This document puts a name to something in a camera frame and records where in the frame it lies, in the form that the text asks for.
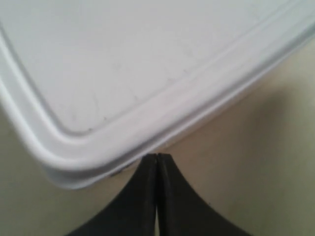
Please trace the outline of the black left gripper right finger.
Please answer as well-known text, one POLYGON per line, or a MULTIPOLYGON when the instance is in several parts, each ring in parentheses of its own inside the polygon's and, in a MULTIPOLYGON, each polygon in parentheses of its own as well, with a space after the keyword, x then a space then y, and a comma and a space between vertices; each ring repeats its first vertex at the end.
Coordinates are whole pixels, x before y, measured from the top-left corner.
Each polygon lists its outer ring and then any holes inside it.
POLYGON ((248 236, 213 210, 190 186, 169 154, 157 155, 157 212, 161 236, 248 236))

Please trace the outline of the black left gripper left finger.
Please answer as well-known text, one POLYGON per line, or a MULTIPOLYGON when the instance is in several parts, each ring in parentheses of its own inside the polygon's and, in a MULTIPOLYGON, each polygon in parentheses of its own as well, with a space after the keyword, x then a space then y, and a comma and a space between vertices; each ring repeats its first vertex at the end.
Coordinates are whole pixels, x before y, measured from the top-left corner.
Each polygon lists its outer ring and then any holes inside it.
POLYGON ((142 158, 129 182, 101 212, 70 236, 153 236, 157 156, 142 158))

